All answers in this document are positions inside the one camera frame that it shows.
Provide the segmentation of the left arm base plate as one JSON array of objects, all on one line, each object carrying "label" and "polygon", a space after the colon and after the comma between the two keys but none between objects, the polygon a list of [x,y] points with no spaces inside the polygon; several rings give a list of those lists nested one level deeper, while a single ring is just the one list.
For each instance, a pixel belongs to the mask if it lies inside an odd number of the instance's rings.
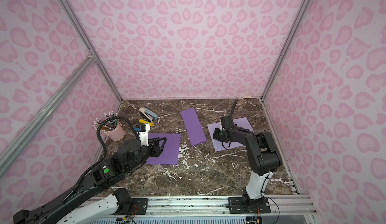
[{"label": "left arm base plate", "polygon": [[146,215],[148,201],[148,198],[131,198],[119,201],[117,203],[118,209],[110,215]]}]

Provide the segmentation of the light lilac paper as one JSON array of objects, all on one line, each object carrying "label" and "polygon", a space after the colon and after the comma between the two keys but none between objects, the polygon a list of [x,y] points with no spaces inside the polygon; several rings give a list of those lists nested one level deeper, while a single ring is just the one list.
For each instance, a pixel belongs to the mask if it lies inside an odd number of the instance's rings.
[{"label": "light lilac paper", "polygon": [[[251,124],[249,123],[247,117],[235,119],[234,123],[238,127],[242,127],[244,129],[247,129],[249,132],[253,132],[253,128],[252,128]],[[216,140],[213,137],[214,131],[217,128],[221,129],[220,128],[221,123],[218,122],[218,123],[214,123],[214,124],[209,124],[209,125],[207,125],[207,127],[209,130],[209,134],[210,134],[215,152],[220,152],[220,151],[234,149],[236,147],[244,147],[245,146],[244,142],[245,142],[245,136],[247,136],[247,133],[240,131],[240,130],[236,130],[235,128],[233,128],[229,132],[231,142],[222,142],[222,141]]]}]

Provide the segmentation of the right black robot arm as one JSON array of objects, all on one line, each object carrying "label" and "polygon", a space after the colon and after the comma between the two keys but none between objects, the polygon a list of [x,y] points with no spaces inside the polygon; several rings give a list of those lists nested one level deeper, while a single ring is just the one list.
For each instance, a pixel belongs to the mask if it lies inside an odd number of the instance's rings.
[{"label": "right black robot arm", "polygon": [[282,157],[270,132],[255,134],[238,127],[231,116],[220,118],[220,127],[215,128],[213,139],[229,146],[238,143],[246,148],[251,176],[244,196],[247,200],[260,200],[273,174],[282,166]]}]

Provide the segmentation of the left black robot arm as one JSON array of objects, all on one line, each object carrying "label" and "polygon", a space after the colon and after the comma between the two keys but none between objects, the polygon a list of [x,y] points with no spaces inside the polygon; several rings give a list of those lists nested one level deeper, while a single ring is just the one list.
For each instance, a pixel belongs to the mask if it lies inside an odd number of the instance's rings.
[{"label": "left black robot arm", "polygon": [[127,140],[109,159],[87,171],[71,189],[51,202],[33,210],[21,210],[14,215],[15,224],[54,224],[88,199],[125,179],[127,174],[146,164],[150,157],[159,157],[167,138],[150,139],[147,146],[140,140]]}]

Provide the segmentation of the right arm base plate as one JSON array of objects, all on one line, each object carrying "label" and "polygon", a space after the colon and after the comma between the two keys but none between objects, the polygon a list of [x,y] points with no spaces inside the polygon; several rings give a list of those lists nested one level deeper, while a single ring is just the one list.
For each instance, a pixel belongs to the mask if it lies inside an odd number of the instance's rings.
[{"label": "right arm base plate", "polygon": [[267,197],[249,199],[246,195],[229,197],[228,205],[230,214],[270,214],[270,204]]}]

